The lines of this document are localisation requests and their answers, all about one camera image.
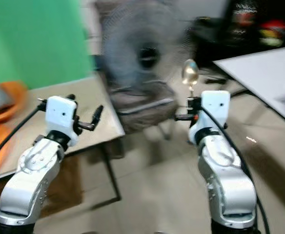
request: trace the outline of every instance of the white table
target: white table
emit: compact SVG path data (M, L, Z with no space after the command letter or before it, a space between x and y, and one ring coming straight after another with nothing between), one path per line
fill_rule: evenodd
M214 63L285 119L285 48Z
M39 104L37 98L48 98L53 95L64 97L68 94L76 95L76 101L78 102L77 115L80 116L81 121L90 122L95 109L99 105L103 105L104 110L95 131L89 132L84 130L79 136L78 143L74 147L70 147L66 151L66 154L109 142L125 135L102 80L96 73L93 73L89 78L29 91L26 108L8 121L7 125L11 129L16 127L16 125ZM0 178L15 172L20 155L24 150L31 147L38 135L46 135L45 115L43 112L38 112L12 137L9 155L0 168ZM106 152L103 153L104 161L109 175L111 176L112 183L117 187L109 157L106 155Z

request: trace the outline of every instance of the table leg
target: table leg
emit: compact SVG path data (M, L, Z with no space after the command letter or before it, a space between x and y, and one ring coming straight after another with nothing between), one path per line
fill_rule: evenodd
M119 187L118 187L117 179L116 179L114 171L112 169L112 165L111 165L111 162L110 162L110 156L109 156L109 154L108 154L104 144L102 144L100 146L100 149L101 149L101 152L102 152L103 162L104 162L104 164L106 166L106 169L108 171L108 174L109 174L109 177L110 177L113 189L114 189L114 193L116 195L116 200L120 201L122 199L122 197L121 197L120 190L119 190Z

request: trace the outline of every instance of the electric fan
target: electric fan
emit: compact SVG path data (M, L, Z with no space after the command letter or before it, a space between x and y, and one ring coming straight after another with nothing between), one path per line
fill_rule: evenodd
M103 23L102 54L109 81L135 94L157 91L191 57L190 37L172 0L129 0Z

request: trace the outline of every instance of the green backdrop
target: green backdrop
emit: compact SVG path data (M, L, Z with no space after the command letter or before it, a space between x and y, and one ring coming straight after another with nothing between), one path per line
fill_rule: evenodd
M92 68L77 0L0 0L0 82L33 89L84 78Z

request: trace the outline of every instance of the black cable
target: black cable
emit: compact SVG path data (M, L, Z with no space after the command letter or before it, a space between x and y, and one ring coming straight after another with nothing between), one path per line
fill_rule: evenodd
M37 113L37 111L40 110L40 106L36 107L24 120L22 120L21 123L19 123L17 125L17 127L14 128L14 130L12 130L12 132L5 138L5 140L2 141L2 143L0 144L0 150L2 149L2 147L10 140L10 138L17 132L17 130L19 130L30 118L33 117L33 115L35 115Z
M206 113L207 116L209 116L209 118L216 124L216 126L220 129L220 131L222 132L222 134L224 135L224 137L226 138L226 140L228 141L228 143L230 144L230 146L236 151L238 157L241 160L242 163L242 170L246 173L246 175L250 178L250 180L252 181L252 183L255 185L254 180L252 178L251 175L251 171L249 170L247 163L244 159L244 157L242 156L242 153L240 152L240 150L238 149L238 147L235 145L235 143L232 141L232 139L230 138L230 136L228 135L228 133L225 131L225 129L219 124L219 122L212 116L212 114L207 111L203 106L201 106L201 109ZM258 197L258 195L256 195L257 198L257 204L259 205L261 214L262 214L262 218L263 218L263 223L264 223L264 228L265 228L265 232L266 234L270 234L270 230L269 230L269 224L268 224L268 220L267 220L267 216L266 216L266 212L264 210L264 207L262 205L262 202L260 200L260 198Z

